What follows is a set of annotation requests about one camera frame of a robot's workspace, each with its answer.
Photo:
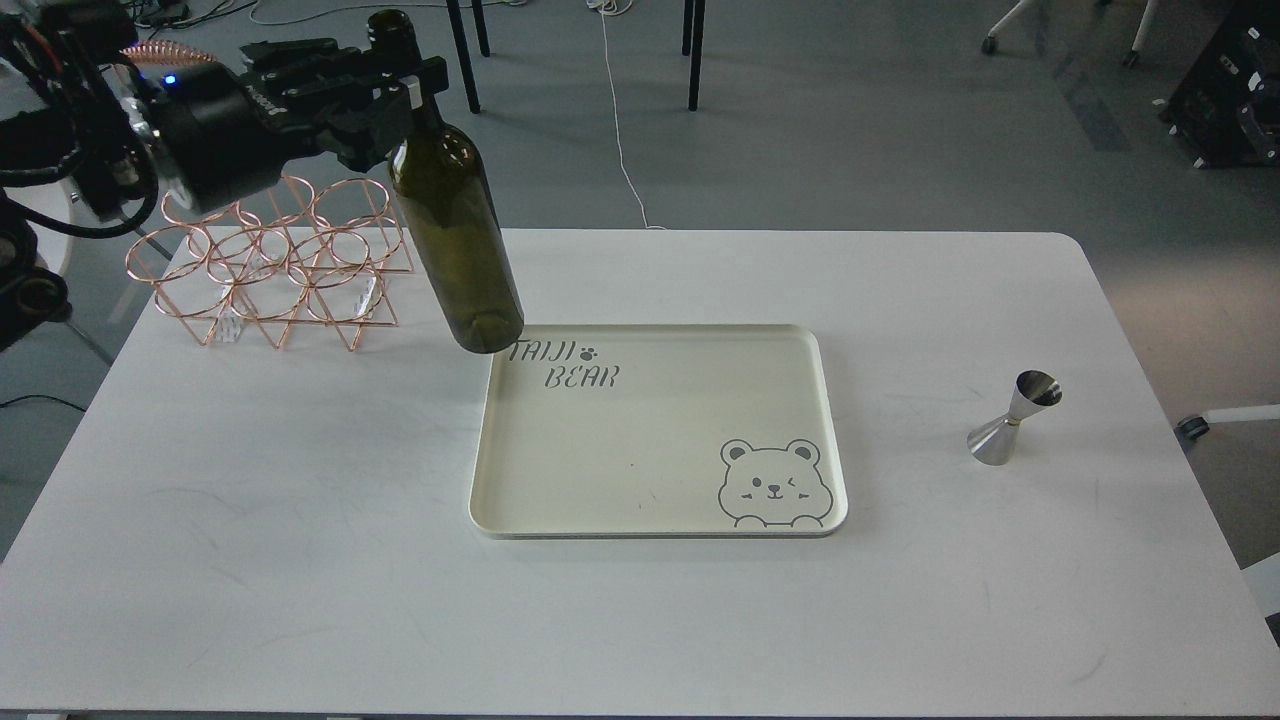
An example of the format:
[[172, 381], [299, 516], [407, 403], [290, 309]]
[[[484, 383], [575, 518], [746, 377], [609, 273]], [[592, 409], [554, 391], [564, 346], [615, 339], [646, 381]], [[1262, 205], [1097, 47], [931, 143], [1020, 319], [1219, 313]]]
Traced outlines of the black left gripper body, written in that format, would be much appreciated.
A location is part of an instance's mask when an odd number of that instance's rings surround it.
[[330, 113], [370, 86], [380, 87], [340, 76], [288, 81], [274, 91], [265, 79], [218, 63], [180, 68], [145, 101], [145, 142], [174, 200], [186, 210], [212, 211], [273, 187], [289, 161], [337, 159]]

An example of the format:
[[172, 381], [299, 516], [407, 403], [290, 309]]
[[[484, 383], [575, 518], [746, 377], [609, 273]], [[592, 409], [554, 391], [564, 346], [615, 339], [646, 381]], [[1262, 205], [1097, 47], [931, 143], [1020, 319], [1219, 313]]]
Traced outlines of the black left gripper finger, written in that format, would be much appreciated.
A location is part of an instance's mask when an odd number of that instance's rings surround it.
[[334, 38], [262, 41], [239, 51], [246, 73], [265, 81], [334, 79], [364, 68], [364, 53]]
[[408, 138], [425, 97], [448, 87], [445, 60], [430, 56], [387, 85], [358, 88], [330, 113], [330, 151], [351, 170], [370, 170]]

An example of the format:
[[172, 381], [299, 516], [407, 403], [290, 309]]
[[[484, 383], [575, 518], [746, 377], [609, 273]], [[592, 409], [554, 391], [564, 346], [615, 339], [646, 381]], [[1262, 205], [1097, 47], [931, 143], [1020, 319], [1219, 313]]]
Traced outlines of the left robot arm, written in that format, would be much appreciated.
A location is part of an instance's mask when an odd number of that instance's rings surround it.
[[138, 229], [169, 193], [206, 213], [273, 187], [324, 152], [366, 172], [410, 136], [410, 90], [444, 90], [410, 18], [367, 20], [369, 47], [333, 38], [256, 42], [244, 72], [220, 61], [141, 67], [146, 46], [118, 1], [17, 1], [3, 67], [41, 108], [3, 118], [3, 346], [65, 322], [65, 281], [38, 264], [37, 228], [102, 240]]

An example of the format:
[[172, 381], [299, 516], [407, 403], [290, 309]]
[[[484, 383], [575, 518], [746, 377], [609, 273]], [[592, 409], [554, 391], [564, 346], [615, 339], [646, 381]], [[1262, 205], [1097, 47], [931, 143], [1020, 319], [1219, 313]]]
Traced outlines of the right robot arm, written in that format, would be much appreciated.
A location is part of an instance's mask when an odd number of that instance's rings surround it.
[[1276, 421], [1277, 419], [1277, 404], [1248, 407], [1220, 407], [1183, 418], [1174, 425], [1174, 432], [1180, 442], [1194, 443], [1199, 437], [1207, 434], [1216, 425], [1243, 421]]

